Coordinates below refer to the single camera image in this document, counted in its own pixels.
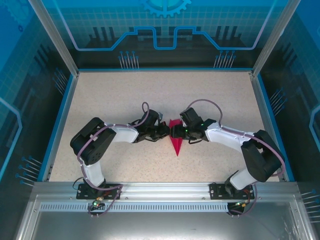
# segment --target beige work surface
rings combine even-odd
[[[92,118],[127,124],[142,117],[141,104],[146,101],[169,123],[200,98],[215,101],[222,108],[225,126],[250,132],[264,128],[247,72],[81,73],[50,181],[71,182],[82,176],[70,140]],[[213,104],[200,102],[193,107],[203,120],[219,119]],[[111,144],[100,162],[108,182],[223,182],[245,167],[241,153],[213,142],[189,145],[185,140],[176,156],[168,136],[157,142]]]

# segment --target red object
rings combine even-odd
[[[179,124],[182,124],[182,120],[181,119],[175,119],[175,120],[171,120],[170,119],[169,128],[172,128],[173,126],[179,125]],[[170,139],[171,139],[172,145],[174,147],[175,153],[178,156],[179,152],[180,152],[180,148],[181,148],[183,139],[181,137],[180,138],[173,138],[171,136],[170,136]]]

